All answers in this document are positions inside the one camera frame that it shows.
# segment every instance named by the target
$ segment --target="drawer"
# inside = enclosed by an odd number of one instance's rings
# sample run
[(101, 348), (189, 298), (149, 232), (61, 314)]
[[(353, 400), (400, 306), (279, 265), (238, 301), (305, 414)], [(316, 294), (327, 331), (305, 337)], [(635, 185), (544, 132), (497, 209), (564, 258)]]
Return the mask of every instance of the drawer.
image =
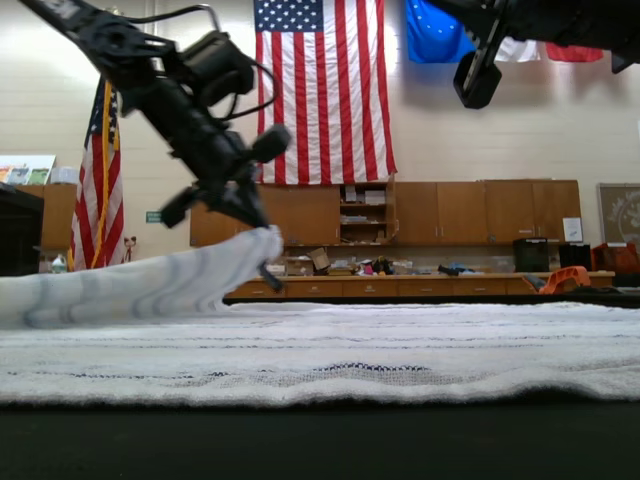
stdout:
[(456, 295), (506, 295), (504, 280), (456, 280), (453, 286)]
[(592, 278), (591, 286), (595, 288), (613, 287), (613, 277)]
[(227, 298), (284, 298), (285, 290), (274, 292), (264, 282), (249, 282), (240, 285), (234, 292), (227, 295)]
[(524, 280), (514, 278), (507, 280), (507, 295), (536, 295), (536, 291)]
[(289, 282), (289, 298), (330, 298), (342, 296), (342, 282)]
[(345, 297), (395, 297), (398, 295), (396, 282), (389, 280), (355, 280), (344, 282), (342, 294)]
[(453, 282), (449, 280), (401, 280), (398, 282), (401, 297), (431, 297), (453, 295)]

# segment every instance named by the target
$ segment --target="blue flag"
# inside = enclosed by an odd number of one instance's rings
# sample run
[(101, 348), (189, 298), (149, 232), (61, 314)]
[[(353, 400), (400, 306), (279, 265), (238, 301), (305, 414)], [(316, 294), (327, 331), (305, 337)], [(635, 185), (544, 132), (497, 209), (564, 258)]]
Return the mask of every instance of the blue flag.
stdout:
[(406, 0), (409, 60), (416, 63), (457, 63), (475, 50), (464, 26), (425, 2)]

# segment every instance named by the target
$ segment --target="hanging american flag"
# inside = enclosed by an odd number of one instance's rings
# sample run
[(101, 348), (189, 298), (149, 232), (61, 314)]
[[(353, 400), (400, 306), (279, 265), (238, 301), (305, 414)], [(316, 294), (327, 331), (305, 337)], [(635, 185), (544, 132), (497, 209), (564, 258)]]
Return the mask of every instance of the hanging american flag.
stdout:
[[(281, 95), (258, 133), (286, 125), (286, 153), (264, 165), (265, 183), (344, 184), (396, 172), (384, 57), (384, 0), (254, 0), (256, 60)], [(260, 72), (260, 103), (272, 84)]]
[(69, 262), (73, 270), (117, 265), (126, 254), (117, 112), (116, 91), (101, 78), (80, 167)]

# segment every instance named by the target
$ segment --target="green exit sign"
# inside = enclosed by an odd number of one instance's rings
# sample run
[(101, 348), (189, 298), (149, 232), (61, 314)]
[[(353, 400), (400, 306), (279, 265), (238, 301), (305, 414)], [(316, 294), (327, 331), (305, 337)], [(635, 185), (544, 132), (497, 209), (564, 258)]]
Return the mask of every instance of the green exit sign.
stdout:
[(147, 223), (162, 223), (160, 212), (147, 212)]

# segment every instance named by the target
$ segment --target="bulletin board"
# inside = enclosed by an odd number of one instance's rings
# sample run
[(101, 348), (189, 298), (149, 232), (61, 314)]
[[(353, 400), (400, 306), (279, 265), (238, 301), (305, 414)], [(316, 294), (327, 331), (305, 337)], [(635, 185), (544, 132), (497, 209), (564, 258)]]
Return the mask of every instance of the bulletin board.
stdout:
[(55, 161), (55, 155), (0, 155), (0, 182), (45, 185)]
[(601, 183), (598, 202), (604, 241), (640, 247), (640, 184)]

